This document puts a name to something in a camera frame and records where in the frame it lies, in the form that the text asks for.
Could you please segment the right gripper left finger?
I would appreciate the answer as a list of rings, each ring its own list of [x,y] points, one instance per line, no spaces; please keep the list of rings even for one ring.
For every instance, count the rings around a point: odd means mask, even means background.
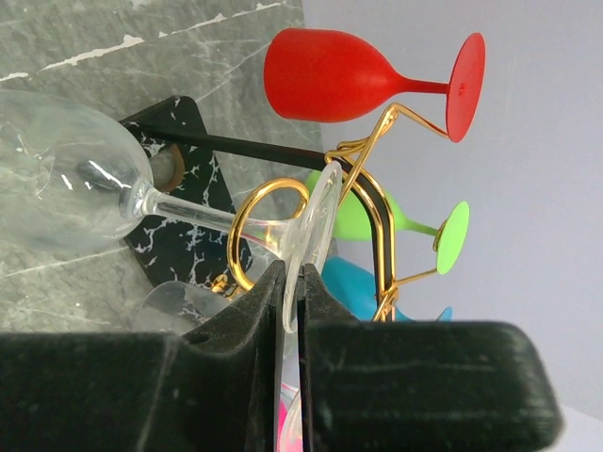
[[[272,451],[285,266],[197,329],[5,333],[5,451]]]

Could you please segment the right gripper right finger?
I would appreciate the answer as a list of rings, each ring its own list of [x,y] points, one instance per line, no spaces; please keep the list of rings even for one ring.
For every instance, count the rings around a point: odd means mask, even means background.
[[[298,287],[307,451],[539,451],[562,411],[537,349],[493,321],[363,322],[317,270]]]

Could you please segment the green plastic wine glass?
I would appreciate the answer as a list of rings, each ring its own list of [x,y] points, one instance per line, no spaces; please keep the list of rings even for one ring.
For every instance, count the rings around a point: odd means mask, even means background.
[[[389,192],[385,192],[385,197],[392,209],[395,230],[433,236],[432,247],[436,253],[436,271],[439,274],[448,273],[455,265],[464,246],[470,220],[468,202],[459,202],[443,225],[436,229],[408,218]],[[368,241],[371,239],[371,235],[368,213],[355,194],[351,192],[338,208],[334,223],[334,237],[349,241]]]

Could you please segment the magenta plastic wine glass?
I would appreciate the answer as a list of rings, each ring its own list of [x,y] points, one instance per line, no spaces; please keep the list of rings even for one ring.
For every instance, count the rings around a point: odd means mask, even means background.
[[[277,451],[283,452],[288,450],[288,434],[289,434],[289,416],[286,404],[281,401],[278,411],[278,444]]]

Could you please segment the clear wine glass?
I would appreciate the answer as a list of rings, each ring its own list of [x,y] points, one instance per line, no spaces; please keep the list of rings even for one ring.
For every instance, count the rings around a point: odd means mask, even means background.
[[[131,316],[133,331],[184,335],[230,304],[230,300],[188,282],[163,282],[154,288]]]
[[[285,262],[283,326],[298,328],[295,288],[305,264],[324,266],[343,188],[329,163],[313,188],[292,178],[269,181],[235,213],[177,199],[155,187],[135,137],[109,116],[74,101],[30,91],[1,93],[1,235],[47,250],[97,250],[150,215],[226,233],[229,266],[240,268],[249,239]]]

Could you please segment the red plastic wine glass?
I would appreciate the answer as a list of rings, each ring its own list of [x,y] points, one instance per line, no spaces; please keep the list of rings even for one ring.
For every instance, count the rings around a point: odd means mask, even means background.
[[[398,73],[379,50],[350,33],[287,28],[269,45],[263,80],[272,109],[299,121],[351,121],[401,93],[442,94],[444,133],[459,142],[475,117],[485,63],[484,37],[473,33],[456,56],[447,83],[416,80]]]

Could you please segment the blue plastic wine glass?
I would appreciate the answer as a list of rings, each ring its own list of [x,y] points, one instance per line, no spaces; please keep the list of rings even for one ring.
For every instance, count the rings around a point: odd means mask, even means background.
[[[434,273],[446,274],[454,264],[440,266],[397,280],[398,285],[410,283]],[[360,320],[370,320],[378,308],[377,289],[374,276],[365,269],[338,256],[327,259],[321,272],[322,280],[333,297],[343,304]],[[397,321],[415,321],[403,314],[394,304]],[[446,307],[436,320],[448,321],[452,318],[452,308]]]

